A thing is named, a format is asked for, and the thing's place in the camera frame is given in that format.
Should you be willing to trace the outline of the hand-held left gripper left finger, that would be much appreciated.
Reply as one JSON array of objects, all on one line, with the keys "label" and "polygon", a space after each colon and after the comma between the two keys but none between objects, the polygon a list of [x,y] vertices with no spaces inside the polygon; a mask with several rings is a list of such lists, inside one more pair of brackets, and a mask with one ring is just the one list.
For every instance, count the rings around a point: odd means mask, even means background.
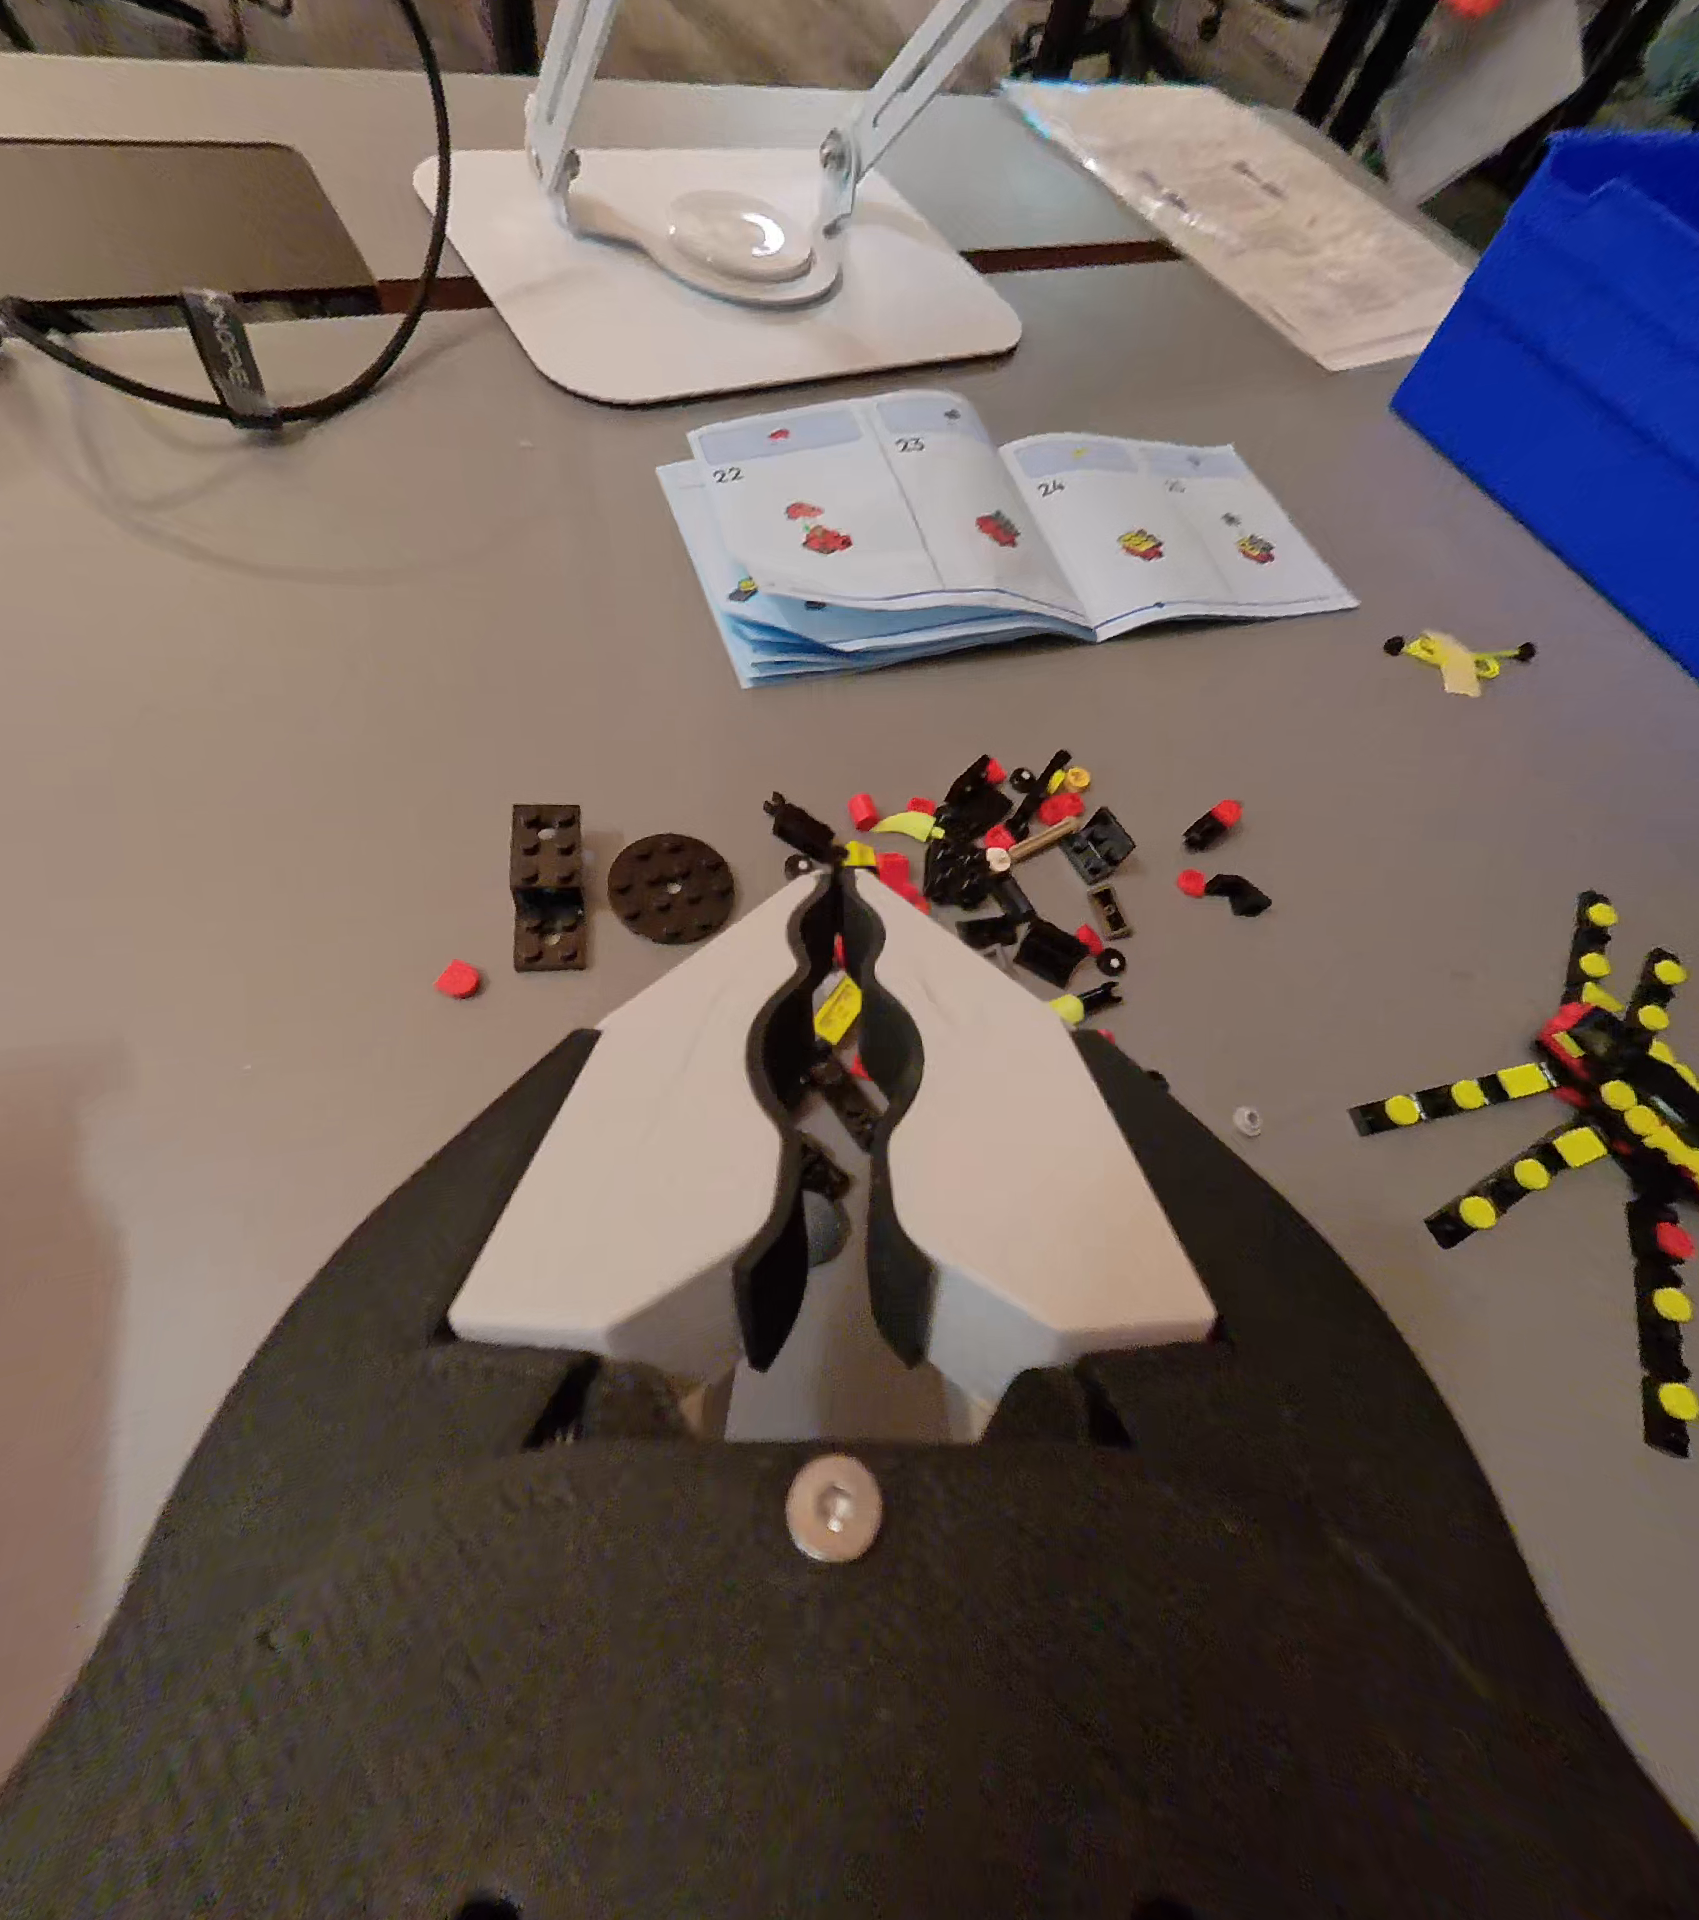
[{"label": "hand-held left gripper left finger", "polygon": [[798,1118],[840,929],[836,878],[790,883],[578,1037],[580,1066],[448,1311],[458,1339],[686,1388],[774,1367],[812,1270]]}]

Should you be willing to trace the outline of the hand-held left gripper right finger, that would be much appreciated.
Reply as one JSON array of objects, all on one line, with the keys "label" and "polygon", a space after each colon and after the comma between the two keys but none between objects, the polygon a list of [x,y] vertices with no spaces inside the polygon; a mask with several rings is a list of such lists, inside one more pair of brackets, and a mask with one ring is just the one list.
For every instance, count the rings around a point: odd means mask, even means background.
[{"label": "hand-held left gripper right finger", "polygon": [[844,878],[844,960],[882,1108],[870,1309],[954,1438],[1030,1373],[1206,1342],[1218,1309],[1076,1031],[878,881]]}]

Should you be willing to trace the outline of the pile of lego pieces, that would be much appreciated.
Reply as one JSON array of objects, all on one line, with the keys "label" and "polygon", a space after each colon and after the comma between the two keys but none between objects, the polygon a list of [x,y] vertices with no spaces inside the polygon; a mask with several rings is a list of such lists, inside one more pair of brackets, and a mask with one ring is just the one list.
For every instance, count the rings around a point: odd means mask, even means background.
[{"label": "pile of lego pieces", "polygon": [[[1156,1073],[1132,1062],[1090,1014],[1114,1004],[1116,983],[1106,981],[1088,996],[1068,992],[1074,968],[1082,965],[1082,947],[1066,929],[1042,923],[1014,881],[1014,861],[1032,852],[1032,842],[996,844],[988,832],[1000,828],[1014,811],[1006,794],[990,781],[996,763],[974,763],[952,788],[950,799],[932,809],[904,811],[896,827],[918,834],[926,846],[926,877],[938,890],[904,889],[906,907],[930,910],[934,904],[976,904],[982,896],[1008,896],[1010,908],[990,918],[958,927],[960,937],[986,935],[990,940],[1032,937],[1034,957],[1042,962],[1042,981],[1060,990],[1060,1010],[1072,1016],[1068,1041],[1080,1064],[1092,1074],[1110,1114],[1164,1211],[1176,1220],[1200,1225],[1206,1232],[1242,1230],[1254,1220],[1274,1220],[1286,1208],[1284,1196],[1252,1169],[1232,1163],[1220,1142],[1206,1140],[1202,1127],[1172,1098]],[[776,834],[792,848],[794,863],[814,881],[800,900],[778,898],[770,915],[782,915],[778,935],[790,949],[784,960],[788,977],[776,984],[748,1026],[744,1064],[750,1087],[766,1117],[780,1129],[780,1199],[810,1188],[812,1149],[798,1131],[796,1117],[810,1091],[842,1080],[834,1041],[816,1039],[814,995],[828,979],[838,937],[850,907],[860,907],[858,869],[848,848],[838,844],[822,820],[774,792],[766,802]]]}]

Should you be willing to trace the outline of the round black lego plate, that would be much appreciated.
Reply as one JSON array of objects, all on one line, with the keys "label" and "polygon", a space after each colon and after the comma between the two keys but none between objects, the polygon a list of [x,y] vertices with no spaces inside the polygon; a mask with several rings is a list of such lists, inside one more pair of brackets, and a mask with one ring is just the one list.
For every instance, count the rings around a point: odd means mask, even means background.
[{"label": "round black lego plate", "polygon": [[736,907],[728,861],[706,840],[662,831],[626,844],[606,877],[618,923],[656,947],[694,947],[718,935]]}]

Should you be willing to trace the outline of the black lego brick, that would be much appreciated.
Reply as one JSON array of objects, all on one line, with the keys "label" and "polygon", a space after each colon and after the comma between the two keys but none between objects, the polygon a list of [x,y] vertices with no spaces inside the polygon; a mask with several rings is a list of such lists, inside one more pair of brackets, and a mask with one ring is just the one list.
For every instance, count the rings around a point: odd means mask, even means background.
[{"label": "black lego brick", "polygon": [[588,967],[584,852],[574,805],[518,802],[512,809],[512,965],[518,974]]}]

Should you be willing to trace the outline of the yellow black lego spider model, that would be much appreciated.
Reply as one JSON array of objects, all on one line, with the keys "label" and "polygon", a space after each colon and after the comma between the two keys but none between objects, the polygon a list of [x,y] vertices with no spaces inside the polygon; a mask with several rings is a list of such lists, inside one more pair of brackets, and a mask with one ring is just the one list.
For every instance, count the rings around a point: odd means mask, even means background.
[{"label": "yellow black lego spider model", "polygon": [[1557,1124],[1424,1220],[1442,1251],[1487,1237],[1521,1202],[1589,1167],[1615,1167],[1629,1186],[1631,1316],[1643,1446],[1687,1461],[1699,1396],[1685,1357],[1693,1298],[1685,1268],[1699,1216],[1699,1074],[1669,1043],[1671,1007],[1687,972],[1677,953],[1649,949],[1629,996],[1611,979],[1619,910],[1599,890],[1577,896],[1555,1010],[1533,1033],[1529,1056],[1495,1073],[1392,1092],[1348,1110],[1364,1140],[1394,1137],[1547,1098]]}]

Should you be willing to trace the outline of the lego instruction booklet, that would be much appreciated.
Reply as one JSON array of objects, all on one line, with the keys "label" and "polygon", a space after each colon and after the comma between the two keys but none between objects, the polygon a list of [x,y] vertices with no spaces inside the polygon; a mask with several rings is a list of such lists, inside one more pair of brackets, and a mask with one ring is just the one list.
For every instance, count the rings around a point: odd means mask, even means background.
[{"label": "lego instruction booklet", "polygon": [[1038,639],[1352,612],[1230,444],[998,444],[906,391],[698,429],[658,471],[742,688]]}]

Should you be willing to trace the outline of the white desk stand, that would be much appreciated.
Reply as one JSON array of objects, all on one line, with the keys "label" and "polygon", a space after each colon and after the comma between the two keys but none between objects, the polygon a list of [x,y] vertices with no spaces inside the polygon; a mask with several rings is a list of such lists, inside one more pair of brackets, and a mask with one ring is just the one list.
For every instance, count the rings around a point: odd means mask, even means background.
[{"label": "white desk stand", "polygon": [[618,19],[560,5],[522,153],[424,161],[446,244],[558,388],[642,408],[1010,354],[1004,298],[878,172],[1006,5],[936,5],[814,149],[586,149]]}]

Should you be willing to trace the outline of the blue plastic storage bin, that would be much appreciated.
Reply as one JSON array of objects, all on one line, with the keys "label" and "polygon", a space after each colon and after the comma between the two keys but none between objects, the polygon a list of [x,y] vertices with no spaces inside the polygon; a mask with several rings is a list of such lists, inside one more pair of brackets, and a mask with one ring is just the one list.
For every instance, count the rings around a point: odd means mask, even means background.
[{"label": "blue plastic storage bin", "polygon": [[1699,685],[1699,132],[1553,136],[1392,410]]}]

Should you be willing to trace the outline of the plastic bag with papers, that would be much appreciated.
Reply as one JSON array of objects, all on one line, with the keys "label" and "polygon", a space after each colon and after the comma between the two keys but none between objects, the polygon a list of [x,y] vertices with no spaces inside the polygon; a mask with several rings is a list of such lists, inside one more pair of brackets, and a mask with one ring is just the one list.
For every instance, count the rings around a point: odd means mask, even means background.
[{"label": "plastic bag with papers", "polygon": [[1012,80],[1002,96],[1324,372],[1416,358],[1475,269],[1306,124],[1210,87]]}]

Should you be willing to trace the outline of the grey translucent sheet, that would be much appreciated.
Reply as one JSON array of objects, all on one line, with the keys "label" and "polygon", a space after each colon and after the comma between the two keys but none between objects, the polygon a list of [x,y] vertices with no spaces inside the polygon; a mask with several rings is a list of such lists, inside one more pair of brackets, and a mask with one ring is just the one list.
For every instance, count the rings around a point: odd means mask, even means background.
[{"label": "grey translucent sheet", "polygon": [[1374,116],[1392,197],[1428,203],[1581,82],[1581,5],[1438,5]]}]

